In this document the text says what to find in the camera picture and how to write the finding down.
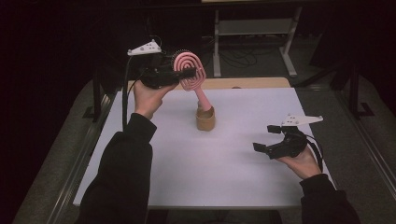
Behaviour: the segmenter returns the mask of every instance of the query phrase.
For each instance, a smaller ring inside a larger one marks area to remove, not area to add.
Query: pink spiral object
[[[201,89],[201,84],[206,79],[206,72],[202,66],[201,60],[191,52],[182,52],[174,60],[174,71],[181,71],[183,68],[196,68],[195,77],[180,80],[180,84],[185,91],[195,91],[199,104],[204,111],[209,110],[212,105],[207,100]]]

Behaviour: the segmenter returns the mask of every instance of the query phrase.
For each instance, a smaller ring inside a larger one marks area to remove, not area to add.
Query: black sleeve
[[[152,147],[156,127],[133,113],[124,132],[105,148],[98,174],[88,186],[76,223],[144,223],[149,200]]]
[[[335,190],[325,174],[303,180],[304,197],[301,199],[303,223],[361,223],[355,209],[342,190]]]

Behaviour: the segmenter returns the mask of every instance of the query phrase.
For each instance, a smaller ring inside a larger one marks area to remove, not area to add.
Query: hand
[[[154,90],[137,80],[134,84],[134,112],[152,119],[155,111],[163,103],[163,97],[176,86],[177,84]]]
[[[306,146],[304,151],[294,158],[282,157],[276,160],[287,164],[288,167],[301,179],[307,179],[313,175],[321,174],[317,161],[308,146]]]

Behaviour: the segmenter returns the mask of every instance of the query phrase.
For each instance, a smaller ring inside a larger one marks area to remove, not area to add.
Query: sleeve cuff
[[[304,195],[334,191],[335,187],[325,174],[314,175],[300,182],[303,187]]]
[[[156,130],[157,127],[149,119],[137,113],[131,115],[131,119],[125,128],[126,133],[138,135],[146,142],[151,141]]]

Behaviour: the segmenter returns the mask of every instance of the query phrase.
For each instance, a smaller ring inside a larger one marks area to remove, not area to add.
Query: spiral pattern
[[[185,91],[194,91],[201,87],[206,79],[206,72],[202,66],[201,60],[193,53],[184,51],[176,56],[173,62],[174,71],[181,71],[183,68],[195,67],[195,77],[184,78],[180,80],[180,84]]]

